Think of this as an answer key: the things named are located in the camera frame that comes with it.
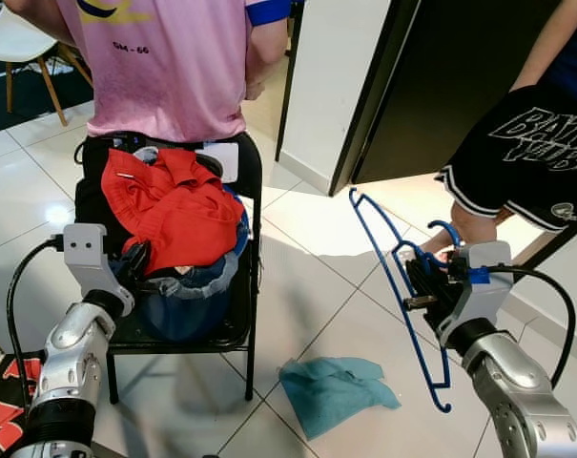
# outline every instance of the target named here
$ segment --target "black shorts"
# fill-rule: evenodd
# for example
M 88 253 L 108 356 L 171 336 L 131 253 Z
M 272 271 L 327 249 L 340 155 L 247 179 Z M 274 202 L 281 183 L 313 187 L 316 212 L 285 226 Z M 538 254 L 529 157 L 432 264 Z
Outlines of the black shorts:
M 246 194 L 253 195 L 260 189 L 262 177 L 259 173 L 258 149 L 252 138 L 242 133 L 231 138 L 216 140 L 216 142 L 238 145 L 238 180 L 234 184 Z M 75 222 L 103 224 L 108 233 L 105 245 L 108 254 L 113 258 L 120 256 L 123 245 L 132 235 L 116 219 L 102 191 L 101 178 L 108 162 L 109 150 L 115 148 L 133 154 L 147 145 L 160 148 L 183 148 L 189 151 L 203 148 L 203 143 L 172 143 L 136 133 L 116 133 L 103 137 L 89 136 L 82 144 L 84 177 L 76 185 Z
M 468 212 L 503 207 L 551 232 L 577 220 L 577 102 L 550 86 L 508 94 L 437 177 Z

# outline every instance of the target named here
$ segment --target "red shirt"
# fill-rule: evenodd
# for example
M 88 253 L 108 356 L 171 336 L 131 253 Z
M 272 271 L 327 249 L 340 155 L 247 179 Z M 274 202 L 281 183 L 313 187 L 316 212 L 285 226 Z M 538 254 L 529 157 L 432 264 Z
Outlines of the red shirt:
M 111 149 L 101 184 L 116 218 L 134 235 L 124 251 L 150 241 L 146 274 L 211 265 L 236 246 L 243 205 L 193 152 L 159 150 L 151 166 Z

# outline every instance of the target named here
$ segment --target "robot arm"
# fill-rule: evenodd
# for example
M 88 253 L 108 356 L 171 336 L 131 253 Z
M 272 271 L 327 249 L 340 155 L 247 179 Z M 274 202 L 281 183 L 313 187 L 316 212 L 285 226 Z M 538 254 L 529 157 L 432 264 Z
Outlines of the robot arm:
M 148 245 L 134 246 L 111 269 L 103 254 L 105 229 L 73 224 L 64 231 L 65 262 L 82 287 L 49 335 L 38 387 L 14 458 L 91 458 L 101 361 L 114 321 L 134 308 L 130 292 L 148 262 Z
M 441 345 L 462 356 L 462 367 L 493 418 L 504 457 L 577 458 L 576 423 L 555 398 L 546 372 L 510 334 L 495 327 L 512 278 L 486 273 L 484 266 L 509 264 L 508 245 L 459 247 L 448 273 L 427 262 L 407 263 L 420 296 L 404 306 L 425 309 Z
M 33 397 L 23 437 L 12 458 L 91 458 L 101 361 L 115 320 L 134 308 L 134 291 L 149 247 L 136 245 L 111 269 L 103 254 L 105 229 L 74 224 L 64 233 L 65 262 L 82 287 L 46 341 L 47 361 Z M 457 249 L 449 275 L 428 260 L 406 265 L 419 296 L 405 300 L 425 309 L 441 345 L 456 349 L 477 395 L 493 417 L 505 458 L 577 458 L 577 427 L 556 400 L 545 371 L 507 333 L 496 314 L 512 287 L 507 274 L 485 265 L 508 264 L 502 242 Z

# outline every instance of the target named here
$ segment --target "black chair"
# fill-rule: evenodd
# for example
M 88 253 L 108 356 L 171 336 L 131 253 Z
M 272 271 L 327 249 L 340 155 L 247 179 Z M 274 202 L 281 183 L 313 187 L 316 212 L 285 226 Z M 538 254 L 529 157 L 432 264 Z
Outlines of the black chair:
M 116 324 L 116 332 L 107 353 L 110 402 L 118 403 L 116 385 L 116 355 L 194 354 L 248 352 L 246 372 L 247 401 L 254 394 L 254 357 L 257 334 L 258 269 L 260 247 L 260 212 L 262 163 L 252 139 L 244 135 L 239 142 L 238 179 L 229 186 L 240 196 L 254 201 L 252 235 L 241 255 L 239 268 L 231 283 L 231 301 L 223 322 L 206 338 L 197 342 L 170 343 L 151 337 L 139 318 L 137 309 Z

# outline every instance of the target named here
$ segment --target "chair leg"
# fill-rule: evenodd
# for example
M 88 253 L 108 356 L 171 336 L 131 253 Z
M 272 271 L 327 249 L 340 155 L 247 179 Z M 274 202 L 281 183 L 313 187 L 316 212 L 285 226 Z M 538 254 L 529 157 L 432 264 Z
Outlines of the chair leg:
M 52 86 L 51 76 L 49 75 L 49 69 L 47 69 L 47 64 L 42 58 L 42 56 L 38 57 L 37 59 L 38 65 L 40 66 L 40 70 L 42 71 L 42 76 L 44 77 L 45 83 L 47 83 L 47 89 L 49 90 L 49 94 L 51 95 L 52 104 L 59 115 L 59 119 L 61 119 L 61 124 L 63 126 L 68 125 L 68 121 L 66 121 L 66 117 L 63 115 L 63 110 L 61 109 L 61 105 L 59 105 L 59 99 L 57 98 L 57 93 L 55 92 L 55 88 Z
M 68 59 L 68 62 L 70 62 L 72 64 L 72 66 L 75 69 L 77 69 L 80 74 L 82 74 L 82 77 L 85 78 L 85 81 L 87 81 L 89 83 L 89 85 L 91 87 L 93 87 L 93 81 L 91 80 L 91 78 L 89 77 L 87 72 L 85 72 L 85 69 L 82 68 L 82 65 L 80 65 L 80 62 L 78 62 L 78 59 L 76 59 L 76 57 L 74 57 L 74 54 L 72 53 L 72 51 L 70 51 L 70 49 L 66 45 L 64 45 L 63 43 L 61 43 L 59 45 L 59 50 L 64 55 L 64 57 L 66 59 Z
M 250 329 L 248 338 L 248 364 L 246 368 L 246 401 L 252 401 L 254 398 L 254 353 L 255 353 L 255 329 Z
M 257 341 L 257 309 L 258 309 L 258 263 L 260 262 L 260 219 L 261 195 L 255 199 L 254 205 L 254 238 L 252 240 L 252 258 L 250 260 L 250 304 L 252 306 L 252 324 L 248 337 L 248 362 L 246 366 L 246 401 L 254 397 L 254 361 Z
M 6 63 L 6 111 L 12 113 L 12 63 Z
M 116 366 L 114 365 L 114 355 L 106 353 L 106 365 L 108 366 L 108 385 L 110 386 L 110 404 L 118 403 L 118 386 L 116 385 Z

